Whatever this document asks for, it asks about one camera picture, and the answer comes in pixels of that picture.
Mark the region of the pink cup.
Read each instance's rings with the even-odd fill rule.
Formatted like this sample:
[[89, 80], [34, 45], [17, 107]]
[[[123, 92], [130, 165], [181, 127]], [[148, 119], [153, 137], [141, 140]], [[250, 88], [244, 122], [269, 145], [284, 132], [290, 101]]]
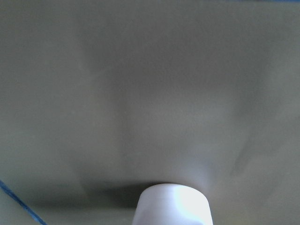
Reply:
[[200, 191], [180, 184], [158, 184], [138, 200], [134, 225], [212, 225], [210, 205]]

